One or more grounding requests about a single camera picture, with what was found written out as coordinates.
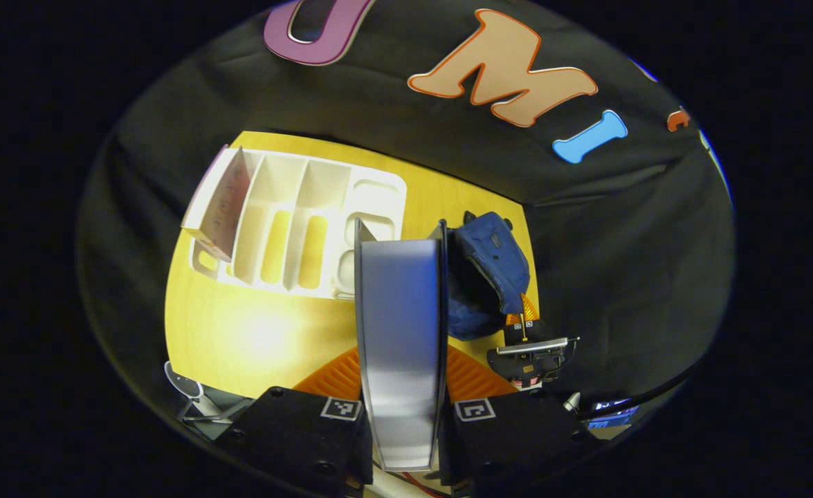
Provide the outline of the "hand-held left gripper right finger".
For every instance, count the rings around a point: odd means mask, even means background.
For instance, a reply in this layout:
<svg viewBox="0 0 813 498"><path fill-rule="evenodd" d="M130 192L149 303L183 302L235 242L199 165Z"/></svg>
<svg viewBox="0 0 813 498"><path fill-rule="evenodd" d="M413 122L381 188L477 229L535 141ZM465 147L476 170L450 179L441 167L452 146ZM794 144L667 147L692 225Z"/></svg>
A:
<svg viewBox="0 0 813 498"><path fill-rule="evenodd" d="M441 411L441 482L534 486L588 460L590 431L548 391L518 391L448 347Z"/></svg>

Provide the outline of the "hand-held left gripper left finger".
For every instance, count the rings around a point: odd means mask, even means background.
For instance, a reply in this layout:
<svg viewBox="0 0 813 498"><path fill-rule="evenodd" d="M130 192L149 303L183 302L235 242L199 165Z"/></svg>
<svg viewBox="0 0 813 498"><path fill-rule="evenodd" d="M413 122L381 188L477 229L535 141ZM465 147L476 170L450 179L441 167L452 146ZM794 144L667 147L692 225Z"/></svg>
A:
<svg viewBox="0 0 813 498"><path fill-rule="evenodd" d="M270 387L217 447L251 470L318 497L362 497L374 479L370 423L351 348L294 388Z"/></svg>

